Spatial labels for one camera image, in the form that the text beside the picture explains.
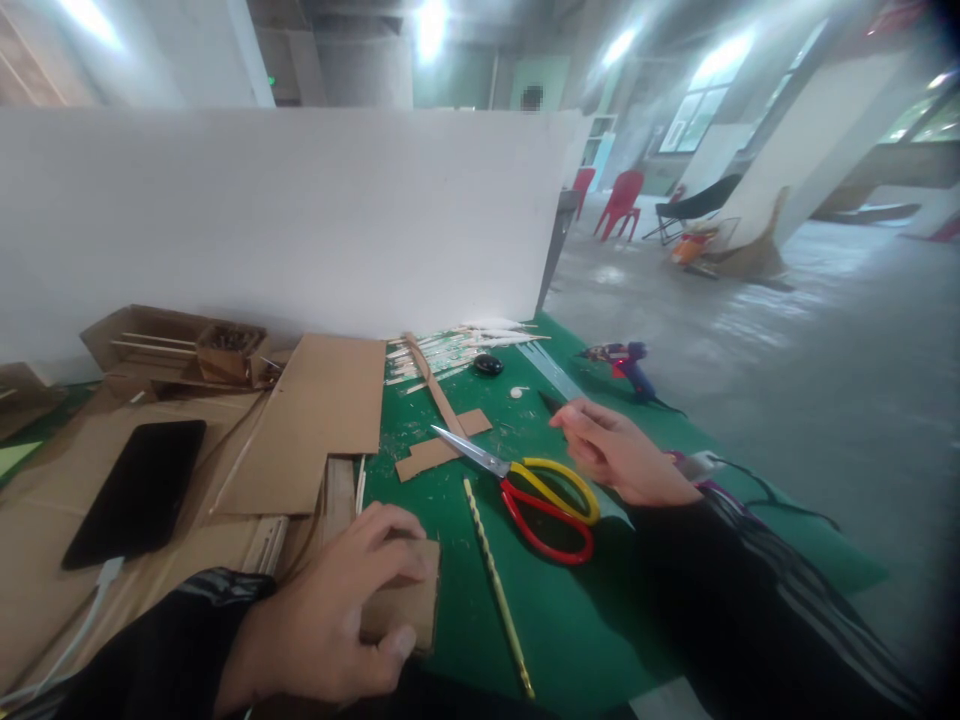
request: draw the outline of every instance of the green cutting mat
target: green cutting mat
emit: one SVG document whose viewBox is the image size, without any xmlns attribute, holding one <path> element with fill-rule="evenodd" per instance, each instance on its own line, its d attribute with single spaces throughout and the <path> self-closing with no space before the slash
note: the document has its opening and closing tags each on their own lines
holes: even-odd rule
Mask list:
<svg viewBox="0 0 960 720">
<path fill-rule="evenodd" d="M 82 385 L 70 385 L 67 387 L 67 397 L 62 403 L 54 408 L 48 415 L 44 415 L 35 423 L 31 423 L 13 437 L 9 437 L 0 442 L 0 449 L 13 448 L 26 443 L 46 442 L 54 434 L 67 424 L 67 421 L 73 417 L 73 414 L 79 410 L 83 404 L 90 399 L 93 391 L 97 389 L 100 383 L 84 383 Z M 30 459 L 30 455 L 24 456 L 19 462 L 0 473 L 0 490 L 2 490 L 11 478 L 16 475 Z"/>
<path fill-rule="evenodd" d="M 574 359 L 584 346 L 546 314 L 538 333 L 553 339 L 544 349 L 592 399 L 629 415 L 662 449 L 723 454 L 709 436 L 682 416 L 637 406 L 626 380 L 610 368 Z M 613 338 L 629 340 L 632 338 Z M 504 459 L 538 456 L 569 462 L 562 433 L 547 426 L 549 413 L 537 395 L 559 395 L 516 348 L 495 351 L 504 362 L 496 378 L 468 370 L 441 382 L 458 413 L 481 408 L 493 430 L 474 438 Z M 514 386 L 528 386 L 519 400 Z M 408 448 L 432 437 L 441 423 L 427 390 L 401 396 L 385 388 L 380 453 L 367 458 L 365 502 L 395 503 L 414 512 L 430 537 L 443 545 L 434 655 L 427 669 L 519 698 L 522 695 L 464 495 L 471 478 L 504 591 L 513 613 L 537 702 L 563 716 L 595 716 L 674 677 L 678 668 L 656 623 L 639 599 L 643 579 L 630 566 L 632 530 L 618 518 L 595 528 L 596 551 L 585 566 L 554 565 L 528 548 L 509 520 L 493 476 L 478 474 L 465 460 L 425 472 L 401 484 L 394 463 Z M 762 490 L 727 469 L 715 478 L 741 500 Z M 844 593 L 881 581 L 884 570 L 816 519 L 758 508 L 757 515 L 819 567 Z"/>
</svg>

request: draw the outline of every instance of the scissors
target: scissors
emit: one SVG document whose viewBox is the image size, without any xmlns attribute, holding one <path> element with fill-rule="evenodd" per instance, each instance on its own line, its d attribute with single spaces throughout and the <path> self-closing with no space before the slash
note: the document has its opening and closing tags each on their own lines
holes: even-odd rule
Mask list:
<svg viewBox="0 0 960 720">
<path fill-rule="evenodd" d="M 480 449 L 472 442 L 457 437 L 443 428 L 437 427 L 436 425 L 432 425 L 431 427 L 440 437 L 458 451 L 473 460 L 480 467 L 489 470 L 500 478 L 500 495 L 503 498 L 503 502 L 506 503 L 510 517 L 513 518 L 513 521 L 517 524 L 517 527 L 520 528 L 520 532 L 527 541 L 543 555 L 563 565 L 582 565 L 593 556 L 593 533 L 590 532 L 590 526 L 595 525 L 600 519 L 600 506 L 597 505 L 596 496 L 594 496 L 583 479 L 573 470 L 553 460 L 544 460 L 543 458 L 524 458 L 522 463 L 501 460 L 486 450 Z M 587 514 L 584 515 L 576 508 L 570 507 L 570 505 L 564 502 L 563 499 L 547 487 L 546 484 L 528 468 L 553 470 L 567 478 L 586 500 L 588 508 Z M 511 472 L 516 473 L 533 485 L 550 502 L 544 502 L 538 497 L 518 490 L 508 479 L 508 475 Z M 577 552 L 567 553 L 547 545 L 538 538 L 533 530 L 530 529 L 530 526 L 527 525 L 526 520 L 524 520 L 520 514 L 517 502 L 525 503 L 572 527 L 583 537 L 583 547 Z"/>
</svg>

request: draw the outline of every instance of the ceiling light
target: ceiling light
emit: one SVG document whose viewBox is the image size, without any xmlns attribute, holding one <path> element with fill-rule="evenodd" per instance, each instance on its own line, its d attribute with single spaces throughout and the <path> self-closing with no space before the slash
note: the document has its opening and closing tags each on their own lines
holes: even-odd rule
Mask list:
<svg viewBox="0 0 960 720">
<path fill-rule="evenodd" d="M 59 2 L 78 25 L 96 36 L 104 45 L 114 50 L 122 47 L 113 23 L 107 20 L 93 0 L 59 0 Z"/>
<path fill-rule="evenodd" d="M 443 0 L 424 0 L 417 15 L 419 24 L 417 33 L 417 51 L 420 60 L 433 62 L 440 54 L 443 45 L 443 33 L 447 24 L 447 6 Z"/>
<path fill-rule="evenodd" d="M 697 70 L 697 74 L 694 76 L 694 79 L 710 78 L 717 73 L 723 72 L 734 64 L 736 64 L 739 68 L 739 63 L 747 56 L 747 53 L 750 52 L 750 47 L 752 45 L 752 32 L 746 32 L 743 35 L 739 35 L 733 38 L 733 40 L 724 43 L 712 53 L 707 55 L 707 58 Z"/>
<path fill-rule="evenodd" d="M 607 50 L 607 54 L 603 56 L 603 64 L 606 67 L 610 67 L 617 60 L 622 58 L 623 54 L 630 49 L 630 44 L 633 42 L 633 39 L 636 36 L 636 30 L 627 30 L 625 33 L 620 35 L 620 37 L 614 40 L 613 44 L 610 46 L 610 49 Z"/>
</svg>

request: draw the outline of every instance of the black sleeve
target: black sleeve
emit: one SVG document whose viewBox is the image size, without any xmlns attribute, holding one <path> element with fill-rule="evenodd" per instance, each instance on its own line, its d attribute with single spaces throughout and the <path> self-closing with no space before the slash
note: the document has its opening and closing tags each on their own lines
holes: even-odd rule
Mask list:
<svg viewBox="0 0 960 720">
<path fill-rule="evenodd" d="M 725 495 L 631 511 L 654 612 L 714 718 L 901 718 L 910 681 L 824 576 Z"/>
<path fill-rule="evenodd" d="M 210 720 L 240 623 L 273 590 L 273 579 L 265 575 L 224 568 L 197 573 L 118 633 L 73 678 L 34 702 L 48 709 L 59 705 L 58 720 Z"/>
</svg>

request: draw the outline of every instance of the right hand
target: right hand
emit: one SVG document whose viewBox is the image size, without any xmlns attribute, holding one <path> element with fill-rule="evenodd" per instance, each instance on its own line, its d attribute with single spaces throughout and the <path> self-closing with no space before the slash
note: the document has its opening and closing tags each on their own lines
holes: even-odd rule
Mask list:
<svg viewBox="0 0 960 720">
<path fill-rule="evenodd" d="M 618 412 L 579 397 L 550 419 L 562 428 L 581 473 L 616 490 L 628 505 L 688 505 L 703 498 L 650 438 Z"/>
<path fill-rule="evenodd" d="M 394 578 L 422 581 L 431 570 L 398 532 L 426 537 L 406 510 L 370 503 L 293 582 L 247 611 L 220 680 L 216 717 L 278 693 L 340 703 L 396 688 L 416 632 L 401 625 L 367 645 L 360 614 Z"/>
</svg>

